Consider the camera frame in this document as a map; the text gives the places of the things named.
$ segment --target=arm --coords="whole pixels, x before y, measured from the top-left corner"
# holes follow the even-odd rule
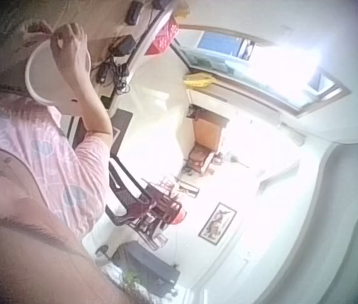
[[[87,35],[83,28],[76,23],[63,25],[51,37],[51,49],[59,71],[77,95],[85,128],[110,148],[113,143],[113,128],[85,69]]]

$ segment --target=wooden cabinet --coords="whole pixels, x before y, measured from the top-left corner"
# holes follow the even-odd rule
[[[218,152],[228,119],[208,110],[197,110],[193,119],[194,136],[197,144]]]

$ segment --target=framed picture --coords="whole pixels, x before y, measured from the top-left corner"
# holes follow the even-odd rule
[[[211,244],[217,245],[231,225],[236,214],[237,212],[234,209],[223,203],[218,203],[217,207],[200,231],[199,236]]]

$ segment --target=red container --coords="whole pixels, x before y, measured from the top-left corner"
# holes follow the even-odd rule
[[[145,55],[156,55],[163,53],[178,34],[179,28],[175,19],[171,17],[164,27],[159,31]]]

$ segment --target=window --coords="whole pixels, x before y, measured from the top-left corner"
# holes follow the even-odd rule
[[[191,25],[180,26],[172,48],[191,71],[210,72],[220,84],[231,84],[294,116],[350,94],[318,67],[319,58],[312,51],[274,46],[257,37],[220,28]]]

